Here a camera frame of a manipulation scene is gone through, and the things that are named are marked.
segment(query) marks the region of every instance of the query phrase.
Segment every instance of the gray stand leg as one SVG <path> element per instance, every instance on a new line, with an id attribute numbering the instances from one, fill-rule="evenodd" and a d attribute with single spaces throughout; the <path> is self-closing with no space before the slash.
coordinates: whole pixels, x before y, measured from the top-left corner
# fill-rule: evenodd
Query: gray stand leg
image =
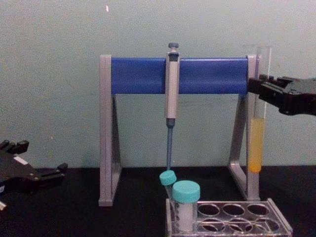
<path id="1" fill-rule="evenodd" d="M 100 56 L 100 199 L 112 206 L 119 182 L 119 133 L 115 99 L 111 94 L 111 56 Z"/>
<path id="2" fill-rule="evenodd" d="M 248 77 L 254 77 L 255 55 L 248 56 Z M 248 156 L 251 131 L 251 118 L 254 113 L 254 95 L 240 95 L 237 103 L 236 118 L 234 124 L 230 161 L 228 168 L 245 200 L 256 201 L 259 198 L 259 174 L 248 171 Z M 246 173 L 242 170 L 239 157 L 243 132 L 246 124 Z"/>

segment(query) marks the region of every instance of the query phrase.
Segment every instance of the white label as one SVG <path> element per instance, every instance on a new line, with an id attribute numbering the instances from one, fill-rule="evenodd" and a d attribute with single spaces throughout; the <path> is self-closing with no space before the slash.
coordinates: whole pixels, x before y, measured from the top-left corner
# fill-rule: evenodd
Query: white label
<path id="1" fill-rule="evenodd" d="M 25 160 L 23 160 L 23 159 L 20 158 L 20 157 L 15 157 L 14 159 L 15 159 L 16 161 L 20 162 L 20 163 L 23 164 L 23 165 L 28 164 Z"/>

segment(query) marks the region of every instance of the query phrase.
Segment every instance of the test tube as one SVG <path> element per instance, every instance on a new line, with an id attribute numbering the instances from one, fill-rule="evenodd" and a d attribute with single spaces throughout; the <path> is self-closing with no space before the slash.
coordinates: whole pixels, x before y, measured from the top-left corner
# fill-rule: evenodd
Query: test tube
<path id="1" fill-rule="evenodd" d="M 196 232 L 200 198 L 199 184 L 189 180 L 178 181 L 173 185 L 172 196 L 176 232 L 180 234 Z"/>
<path id="2" fill-rule="evenodd" d="M 266 75 L 269 78 L 271 63 L 271 47 L 259 47 L 256 56 L 255 79 L 260 75 Z M 255 95 L 254 114 L 251 118 L 250 146 L 248 167 L 249 171 L 259 173 L 261 171 L 264 130 L 267 103 Z"/>
<path id="3" fill-rule="evenodd" d="M 164 188 L 166 189 L 168 198 L 170 200 L 171 206 L 174 211 L 174 200 L 172 198 L 172 185 L 174 184 L 174 182 L 177 181 L 177 176 L 173 170 L 167 170 L 160 174 L 159 179 L 160 179 L 161 184 L 164 185 Z"/>

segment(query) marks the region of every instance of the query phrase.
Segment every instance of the pipette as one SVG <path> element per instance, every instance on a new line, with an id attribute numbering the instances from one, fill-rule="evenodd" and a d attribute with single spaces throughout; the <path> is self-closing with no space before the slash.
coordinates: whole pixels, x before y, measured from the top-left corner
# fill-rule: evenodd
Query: pipette
<path id="1" fill-rule="evenodd" d="M 169 43 L 168 47 L 170 52 L 166 57 L 166 104 L 165 104 L 165 117 L 166 125 L 168 127 L 167 136 L 167 170 L 171 167 L 171 154 L 172 154 L 172 130 L 175 125 L 175 119 L 178 106 L 178 94 L 179 94 L 179 70 L 180 59 L 177 48 L 178 43 Z"/>

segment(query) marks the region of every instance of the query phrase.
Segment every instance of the pipette stand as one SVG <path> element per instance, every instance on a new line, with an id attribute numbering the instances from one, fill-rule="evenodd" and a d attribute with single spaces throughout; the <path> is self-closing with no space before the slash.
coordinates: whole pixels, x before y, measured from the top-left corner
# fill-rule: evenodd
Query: pipette stand
<path id="1" fill-rule="evenodd" d="M 255 55 L 247 58 L 182 58 L 179 94 L 239 94 L 229 170 L 246 200 L 259 199 L 259 174 L 244 173 L 239 164 L 246 124 L 247 158 L 254 95 Z M 121 173 L 116 94 L 164 94 L 165 58 L 100 56 L 100 206 L 112 206 Z"/>

